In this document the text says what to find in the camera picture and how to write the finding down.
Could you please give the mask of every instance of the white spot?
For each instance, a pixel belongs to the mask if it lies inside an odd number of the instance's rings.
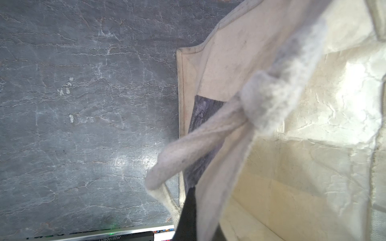
[[[69,115],[68,117],[70,117],[70,123],[74,123],[74,116],[73,115]]]

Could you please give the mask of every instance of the gray stone surface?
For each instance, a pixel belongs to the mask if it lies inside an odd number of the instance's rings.
[[[178,137],[175,50],[238,3],[1,0],[0,236],[165,222],[142,183]]]

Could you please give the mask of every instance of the white paint chip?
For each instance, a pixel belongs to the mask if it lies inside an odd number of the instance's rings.
[[[74,116],[73,115],[69,115],[68,117],[70,117],[70,123],[74,123]]]

